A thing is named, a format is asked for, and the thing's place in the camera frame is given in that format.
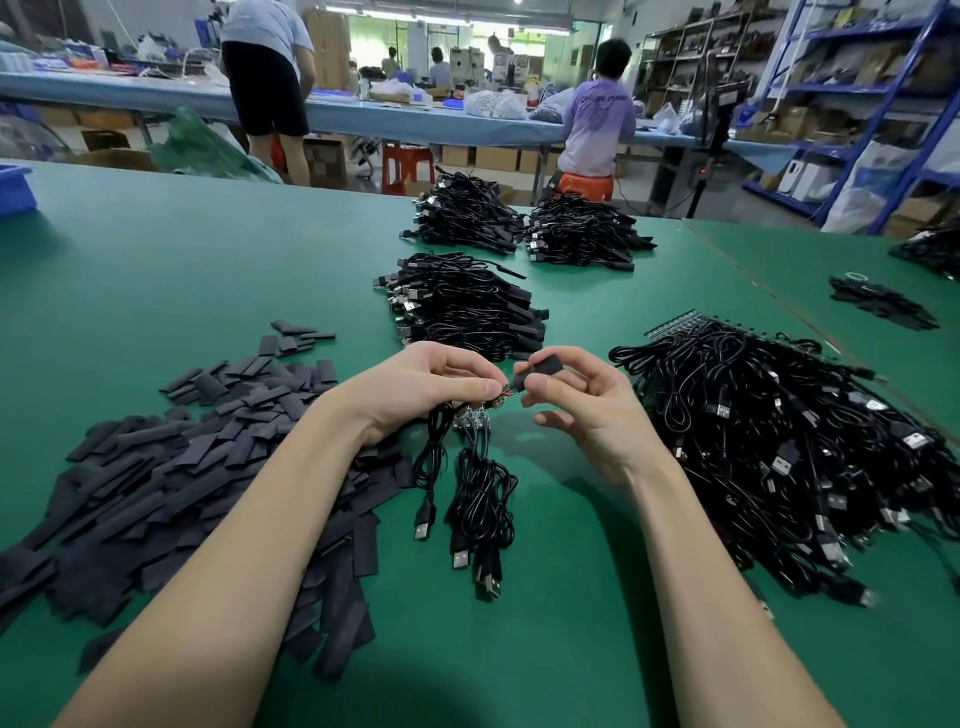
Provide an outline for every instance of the black shorts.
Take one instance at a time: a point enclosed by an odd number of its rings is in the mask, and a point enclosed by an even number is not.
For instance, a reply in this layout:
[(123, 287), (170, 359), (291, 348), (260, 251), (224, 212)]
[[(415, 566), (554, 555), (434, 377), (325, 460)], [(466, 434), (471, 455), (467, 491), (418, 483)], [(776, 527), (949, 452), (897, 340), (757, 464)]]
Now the black shorts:
[(297, 71), (273, 48), (227, 40), (224, 68), (240, 126), (249, 136), (306, 136), (310, 127)]

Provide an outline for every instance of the fluorescent light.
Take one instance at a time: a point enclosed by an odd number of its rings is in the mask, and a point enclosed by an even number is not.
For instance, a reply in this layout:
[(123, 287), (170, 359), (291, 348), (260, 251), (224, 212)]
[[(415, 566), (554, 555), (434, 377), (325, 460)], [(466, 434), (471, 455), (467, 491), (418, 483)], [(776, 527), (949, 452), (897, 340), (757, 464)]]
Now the fluorescent light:
[(561, 28), (521, 28), (524, 33), (537, 33), (542, 36), (569, 36), (570, 31)]
[(408, 15), (404, 12), (365, 11), (364, 15), (367, 17), (375, 17), (380, 20), (406, 20), (411, 23), (415, 21), (413, 15)]
[(459, 17), (431, 17), (429, 15), (418, 15), (417, 20), (422, 20), (424, 23), (433, 23), (434, 25), (472, 25), (469, 20), (464, 20), (463, 18)]

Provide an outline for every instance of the green table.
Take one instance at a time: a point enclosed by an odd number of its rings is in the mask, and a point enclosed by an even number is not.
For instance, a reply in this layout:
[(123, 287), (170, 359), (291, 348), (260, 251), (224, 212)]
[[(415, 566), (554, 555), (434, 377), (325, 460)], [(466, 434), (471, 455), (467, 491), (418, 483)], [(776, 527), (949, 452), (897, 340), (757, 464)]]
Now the green table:
[[(960, 446), (960, 285), (887, 254), (888, 238), (688, 220), (714, 251), (848, 358), (875, 369), (897, 399)], [(834, 301), (829, 277), (859, 273), (925, 306), (940, 322), (912, 331)]]
[[(318, 350), (342, 376), (398, 351), (384, 295), (370, 286), (417, 249), (397, 237), (409, 227), (409, 201), (36, 167), (40, 213), (0, 221), (0, 340), (9, 347), (0, 357), (0, 546), (40, 519), (62, 457), (89, 425), (161, 412), (157, 386), (188, 367), (250, 353), (273, 319), (335, 329), (336, 342)], [(694, 307), (815, 335), (683, 223), (644, 219), (638, 228), (660, 246), (638, 257), (632, 275), (509, 261), (530, 276), (534, 305), (550, 309), (547, 343), (605, 355)], [(450, 569), (445, 529), (415, 544), (419, 501), (394, 499), (378, 510), (380, 573), (364, 580), (376, 641), (353, 655), (337, 685), (282, 656), (261, 725), (676, 723), (635, 519), (576, 448), (533, 425), (518, 402), (496, 412), (492, 427), (493, 457), (520, 481), (503, 597), (475, 600), (468, 576)], [(452, 480), (447, 472), (438, 485), (442, 511)], [(878, 540), (853, 556), (855, 573), (884, 597), (873, 611), (799, 601), (764, 573), (756, 580), (851, 725), (952, 725), (956, 597), (918, 539)], [(80, 683), (80, 650), (97, 634), (35, 601), (0, 638), (4, 726), (48, 724)]]

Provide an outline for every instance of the blue shelving rack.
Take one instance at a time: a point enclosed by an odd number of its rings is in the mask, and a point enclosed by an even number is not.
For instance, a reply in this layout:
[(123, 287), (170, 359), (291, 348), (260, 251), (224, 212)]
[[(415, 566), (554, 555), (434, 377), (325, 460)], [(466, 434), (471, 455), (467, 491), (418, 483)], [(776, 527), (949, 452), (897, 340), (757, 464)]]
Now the blue shelving rack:
[(887, 224), (887, 220), (890, 219), (890, 216), (900, 206), (900, 203), (903, 202), (903, 198), (907, 196), (907, 193), (917, 182), (936, 182), (948, 189), (960, 188), (960, 174), (924, 169), (927, 160), (930, 159), (930, 155), (933, 154), (933, 150), (936, 149), (940, 140), (944, 138), (944, 134), (947, 133), (947, 129), (950, 128), (950, 124), (956, 119), (958, 113), (960, 113), (960, 90), (953, 94), (950, 103), (947, 104), (944, 112), (940, 114), (940, 118), (937, 119), (937, 122), (927, 133), (920, 152), (914, 160), (910, 162), (910, 166), (903, 172), (903, 177), (900, 178), (900, 184), (897, 186), (894, 194), (887, 200), (883, 211), (880, 212), (868, 228), (868, 234), (879, 235), (883, 231), (883, 226)]
[[(898, 98), (910, 96), (923, 98), (945, 98), (945, 96), (942, 94), (934, 95), (912, 91), (909, 88), (904, 88), (904, 83), (909, 78), (910, 73), (917, 63), (917, 60), (923, 53), (927, 42), (932, 37), (945, 36), (948, 34), (956, 35), (960, 33), (960, 31), (957, 30), (957, 24), (953, 21), (955, 13), (950, 7), (949, 0), (936, 0), (932, 9), (930, 10), (930, 13), (926, 16), (911, 17), (903, 20), (894, 20), (888, 22), (862, 23), (859, 25), (854, 25), (850, 28), (813, 30), (807, 32), (805, 35), (797, 33), (797, 25), (801, 19), (801, 16), (804, 14), (804, 9), (810, 8), (811, 12), (813, 12), (814, 9), (842, 10), (844, 8), (852, 7), (852, 5), (855, 4), (856, 3), (853, 2), (850, 5), (825, 5), (823, 3), (816, 2), (816, 0), (804, 0), (802, 5), (796, 12), (793, 13), (793, 17), (790, 19), (789, 28), (787, 29), (787, 42), (780, 47), (776, 55), (774, 68), (777, 69), (777, 72), (767, 81), (766, 87), (764, 87), (762, 94), (760, 94), (760, 98), (766, 99), (771, 90), (780, 90), (782, 88), (782, 85), (785, 83), (783, 76), (786, 74), (788, 68), (781, 69), (780, 65), (783, 63), (787, 49), (793, 43), (800, 42), (801, 40), (815, 44), (814, 47), (819, 47), (823, 43), (829, 43), (834, 47), (839, 47), (845, 43), (892, 39), (898, 37), (914, 37), (913, 44), (910, 47), (910, 51), (907, 53), (905, 62), (900, 68), (900, 72), (889, 84), (791, 84), (787, 85), (786, 88), (783, 89), (786, 94), (830, 93), (847, 94), (861, 98), (876, 97), (878, 99), (876, 110), (867, 122), (867, 126), (864, 129), (863, 134), (859, 137), (855, 144), (851, 144), (846, 147), (830, 147), (827, 145), (814, 144), (809, 141), (793, 142), (793, 146), (797, 148), (798, 154), (817, 155), (843, 162), (843, 167), (840, 170), (840, 176), (830, 191), (829, 196), (821, 203), (803, 203), (779, 194), (776, 191), (764, 189), (755, 182), (747, 182), (744, 184), (744, 189), (747, 189), (750, 192), (760, 195), (780, 205), (789, 207), (796, 212), (800, 212), (805, 217), (809, 218), (817, 227), (823, 225), (827, 220), (830, 208), (833, 207), (833, 203), (836, 202), (837, 196), (840, 194), (840, 190), (843, 189), (844, 183), (850, 177), (854, 163), (876, 134), (880, 126), (880, 122), (883, 120), (884, 115), (890, 110), (890, 107), (893, 106), (894, 101), (896, 101)], [(927, 139), (924, 141), (924, 150), (926, 151), (925, 155), (922, 152), (918, 158), (923, 157), (925, 161), (929, 157), (930, 152), (933, 150), (933, 146), (936, 146), (936, 143), (940, 140), (940, 138), (943, 137), (953, 117), (956, 116), (956, 109), (952, 114), (950, 114), (949, 111), (949, 109), (956, 103), (958, 103), (958, 96), (954, 95), (951, 102), (948, 104), (947, 109), (945, 109), (938, 122), (934, 125), (934, 128), (931, 129), (927, 135)], [(934, 132), (938, 132), (939, 134), (936, 136), (936, 138), (934, 138)], [(888, 205), (888, 207), (891, 209), (896, 209), (903, 195), (906, 193), (906, 190), (909, 188), (910, 184), (906, 182), (906, 180), (911, 169), (913, 170), (913, 175), (915, 178), (918, 174), (936, 174), (925, 172), (923, 170), (922, 161), (915, 162), (915, 165), (916, 169), (914, 169), (914, 165), (911, 165), (911, 168), (908, 169), (904, 174), (904, 182), (902, 183), (903, 190), (900, 192), (900, 198), (897, 199), (895, 203), (891, 201)], [(884, 211), (886, 212), (887, 217), (889, 217), (890, 212), (887, 210)], [(873, 231), (874, 228), (879, 230), (882, 227), (882, 222), (877, 223), (871, 228), (871, 231)]]

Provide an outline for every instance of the hand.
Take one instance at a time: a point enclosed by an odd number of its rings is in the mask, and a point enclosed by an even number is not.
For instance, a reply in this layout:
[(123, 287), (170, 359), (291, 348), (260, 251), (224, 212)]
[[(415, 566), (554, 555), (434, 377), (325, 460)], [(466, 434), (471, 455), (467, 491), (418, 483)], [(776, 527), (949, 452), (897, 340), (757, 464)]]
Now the hand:
[(570, 435), (590, 465), (610, 483), (637, 485), (677, 463), (650, 423), (630, 380), (607, 362), (578, 347), (548, 347), (518, 362), (514, 373), (556, 354), (570, 369), (553, 376), (529, 375), (524, 407), (547, 402), (565, 412), (546, 410), (534, 422)]
[(443, 401), (483, 402), (498, 397), (507, 378), (476, 352), (419, 341), (320, 397), (363, 426), (374, 445)]

